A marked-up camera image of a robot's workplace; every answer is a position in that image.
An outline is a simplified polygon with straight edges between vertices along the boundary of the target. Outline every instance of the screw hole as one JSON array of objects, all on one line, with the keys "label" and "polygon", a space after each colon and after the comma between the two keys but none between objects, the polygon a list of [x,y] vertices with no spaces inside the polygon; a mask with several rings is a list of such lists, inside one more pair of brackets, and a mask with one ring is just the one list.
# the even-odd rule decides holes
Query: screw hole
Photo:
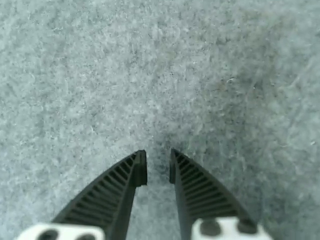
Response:
[{"label": "screw hole", "polygon": [[58,232],[54,229],[47,230],[43,232],[37,240],[57,240]]},{"label": "screw hole", "polygon": [[95,236],[93,236],[92,234],[85,234],[78,237],[76,240],[95,240],[95,239],[96,239]]}]

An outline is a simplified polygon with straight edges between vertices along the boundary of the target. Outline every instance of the gray carpet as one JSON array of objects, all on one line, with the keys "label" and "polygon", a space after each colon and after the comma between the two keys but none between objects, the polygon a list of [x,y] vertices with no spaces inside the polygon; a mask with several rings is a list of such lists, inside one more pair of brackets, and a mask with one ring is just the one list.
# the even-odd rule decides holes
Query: gray carpet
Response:
[{"label": "gray carpet", "polygon": [[320,236],[318,0],[2,0],[0,239],[138,149],[128,240],[178,240],[168,160],[278,239]]}]

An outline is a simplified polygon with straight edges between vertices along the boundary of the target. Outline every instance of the carpet fiber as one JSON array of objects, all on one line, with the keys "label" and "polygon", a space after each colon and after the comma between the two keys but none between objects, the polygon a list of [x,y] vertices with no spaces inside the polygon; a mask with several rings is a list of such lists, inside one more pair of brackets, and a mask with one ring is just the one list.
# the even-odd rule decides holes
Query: carpet fiber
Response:
[{"label": "carpet fiber", "polygon": [[128,240],[178,240],[169,153],[283,240],[320,236],[318,0],[2,0],[0,239],[139,149]]}]

